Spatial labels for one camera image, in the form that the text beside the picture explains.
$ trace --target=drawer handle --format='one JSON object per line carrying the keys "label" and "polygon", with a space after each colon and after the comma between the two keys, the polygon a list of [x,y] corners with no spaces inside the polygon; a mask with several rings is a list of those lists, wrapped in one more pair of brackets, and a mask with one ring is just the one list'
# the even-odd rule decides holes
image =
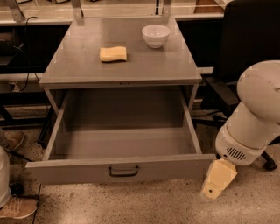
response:
{"label": "drawer handle", "polygon": [[138,165],[135,167],[135,171],[132,173],[124,173],[124,174],[114,174],[113,173],[113,168],[109,167],[108,168],[108,175],[112,178],[127,178],[127,177],[134,177],[138,174]]}

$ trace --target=concrete floor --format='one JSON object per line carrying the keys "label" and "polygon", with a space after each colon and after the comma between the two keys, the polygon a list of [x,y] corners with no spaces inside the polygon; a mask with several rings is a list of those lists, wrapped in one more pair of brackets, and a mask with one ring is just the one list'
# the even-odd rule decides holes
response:
{"label": "concrete floor", "polygon": [[[216,128],[197,127],[205,153],[214,152]],[[40,129],[23,129],[20,152],[40,160]],[[267,152],[280,164],[279,146]],[[11,182],[24,184],[24,196],[38,198],[38,211],[23,220],[1,219],[3,224],[109,224],[109,223],[271,223],[280,222],[280,168],[265,171],[263,159],[238,167],[237,178],[215,201],[200,197],[203,179],[41,185],[25,169],[25,161],[11,159]]]}

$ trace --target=yellow sponge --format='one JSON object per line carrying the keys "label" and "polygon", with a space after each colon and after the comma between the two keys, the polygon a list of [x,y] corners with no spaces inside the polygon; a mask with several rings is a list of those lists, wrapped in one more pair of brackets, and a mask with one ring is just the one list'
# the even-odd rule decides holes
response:
{"label": "yellow sponge", "polygon": [[127,60],[126,47],[115,46],[110,48],[101,48],[99,54],[100,61],[110,62],[116,60]]}

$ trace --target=robotic hand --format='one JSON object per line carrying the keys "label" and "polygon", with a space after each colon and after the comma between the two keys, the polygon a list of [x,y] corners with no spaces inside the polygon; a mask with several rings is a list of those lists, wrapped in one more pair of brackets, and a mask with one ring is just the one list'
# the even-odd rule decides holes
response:
{"label": "robotic hand", "polygon": [[211,163],[202,194],[216,199],[235,178],[235,165],[249,165],[280,136],[280,61],[249,67],[237,83],[241,99],[216,137],[221,159]]}

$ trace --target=bowl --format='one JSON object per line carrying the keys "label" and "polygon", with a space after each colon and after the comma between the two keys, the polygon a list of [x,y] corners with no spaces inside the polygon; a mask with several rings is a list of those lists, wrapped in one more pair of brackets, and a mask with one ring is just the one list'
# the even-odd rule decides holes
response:
{"label": "bowl", "polygon": [[142,29],[143,39],[151,48],[161,47],[170,35],[170,29],[164,25],[151,24]]}

